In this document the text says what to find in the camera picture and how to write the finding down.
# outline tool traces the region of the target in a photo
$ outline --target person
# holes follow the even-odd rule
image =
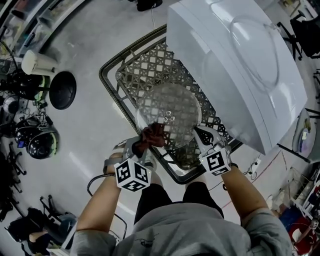
[[[113,166],[107,167],[113,173]],[[186,186],[181,203],[172,203],[159,176],[142,190],[133,234],[116,246],[108,234],[121,189],[106,177],[78,219],[72,256],[289,256],[290,237],[267,203],[236,164],[222,174],[241,218],[241,226],[224,220],[203,178]]]
[[[51,237],[46,229],[29,235],[28,247],[33,254],[50,255],[47,251]]]

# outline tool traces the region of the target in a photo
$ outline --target white floor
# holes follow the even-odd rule
[[[166,23],[167,8],[176,0],[164,0],[163,5],[154,9],[156,27]],[[281,21],[290,28],[290,18],[275,4],[266,10],[276,24]],[[136,5],[126,0],[93,0],[82,6],[74,17],[56,34],[49,52],[59,60],[59,68],[75,75],[77,93],[73,104],[66,110],[56,110],[50,103],[47,113],[60,134],[60,149],[55,157],[36,160],[22,150],[21,165],[27,171],[21,177],[22,194],[17,194],[19,207],[27,212],[28,207],[41,207],[40,196],[52,195],[59,208],[79,216],[88,202],[89,180],[102,173],[104,160],[110,155],[115,144],[130,136],[134,130],[113,104],[113,100],[101,83],[100,67],[129,44],[144,36],[154,28],[150,11],[138,12]],[[306,107],[318,109],[315,100],[316,89],[313,72],[316,64],[304,57],[297,62],[308,95]],[[282,144],[291,147],[295,125],[283,138]],[[231,155],[242,171],[247,171],[260,154],[248,146],[241,146]],[[268,155],[260,156],[258,178],[254,185],[262,195],[276,195],[283,185],[290,167],[303,171],[307,164],[279,148]],[[184,186],[176,184],[161,167],[157,173],[172,200],[182,199]],[[211,189],[221,181],[219,177],[208,176]],[[99,181],[92,186],[94,191]],[[239,223],[240,219],[230,203],[228,193],[222,184],[210,191],[217,204],[223,208],[225,219]],[[127,235],[132,231],[135,211],[140,194],[122,191],[116,213],[128,223]],[[0,223],[0,251],[6,256],[24,255],[20,245],[6,233],[6,227],[18,214],[12,211]],[[112,230],[122,237],[124,226],[117,219]]]

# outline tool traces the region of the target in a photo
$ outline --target shelf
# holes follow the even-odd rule
[[[78,7],[80,6],[85,0],[77,0],[74,2],[74,4],[67,9],[64,13],[61,14],[61,16],[56,20],[55,23],[51,23],[47,18],[45,18],[43,15],[41,15],[40,19],[41,20],[45,20],[45,21],[49,21],[50,24],[48,24],[50,26],[50,28],[52,29],[52,31],[55,31],[59,25]],[[45,44],[45,42],[49,39],[51,35],[48,35],[44,40],[43,40],[43,44],[42,46]]]
[[[48,2],[48,0],[41,0],[39,1],[39,4],[33,8],[33,10],[27,15],[25,21],[22,24],[22,27],[20,28],[20,30],[16,33],[16,35],[13,38],[12,43],[10,44],[10,46],[8,45],[9,49],[12,51],[14,49],[14,47],[16,47],[16,44],[18,42],[18,40],[20,39],[20,37],[25,33],[26,29],[28,28],[28,26],[31,24],[32,20],[36,17],[36,14],[39,12],[39,10]]]
[[[3,6],[3,8],[0,10],[0,17],[2,17],[2,15],[4,15],[4,13],[6,12],[6,10],[8,9],[9,5],[17,0],[7,0]]]
[[[291,201],[292,201],[292,202],[294,203],[294,205],[301,211],[303,217],[308,217],[310,220],[313,219],[313,217],[311,216],[311,214],[310,214],[308,211],[306,211],[306,209],[304,209],[301,204],[299,204],[299,203],[298,203],[296,200],[294,200],[293,198],[291,198]]]
[[[28,49],[39,51],[54,30],[85,0],[8,0],[0,14],[6,13],[2,40],[16,57]]]
[[[54,31],[85,0],[62,0],[54,8],[50,7],[40,15],[41,19]]]
[[[21,34],[21,31],[24,27],[24,21],[11,13],[5,19],[3,26],[6,27],[6,29],[2,36],[2,40],[5,42],[8,48],[12,50],[17,42],[15,38]]]
[[[37,8],[37,5],[41,0],[18,0],[13,7],[13,10],[24,13],[28,17],[34,9]]]
[[[24,55],[28,50],[39,52],[41,46],[44,44],[45,39],[52,34],[52,31],[44,23],[38,21],[34,26],[28,37],[23,41],[17,56]]]

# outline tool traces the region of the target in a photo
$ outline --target motorcycle helmet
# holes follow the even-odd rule
[[[54,156],[57,152],[57,133],[51,130],[41,131],[30,140],[27,152],[35,159]]]
[[[8,74],[6,83],[12,87],[14,85],[26,87],[26,89],[17,91],[16,94],[24,99],[39,102],[44,97],[44,92],[36,88],[49,87],[50,78],[44,75],[26,74],[22,69],[17,69]]]
[[[17,147],[25,147],[31,157],[45,159],[56,154],[58,133],[55,130],[41,125],[35,117],[20,121],[16,127],[14,139]]]

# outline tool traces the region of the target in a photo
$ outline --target wire rack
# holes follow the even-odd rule
[[[228,134],[197,82],[166,45],[166,28],[164,25],[153,30],[103,65],[99,72],[102,83],[138,134],[135,111],[142,96],[165,83],[183,86],[200,104],[201,125],[216,129],[235,151],[241,143]],[[178,184],[186,184],[205,172],[195,139],[174,150],[156,148],[152,152]]]

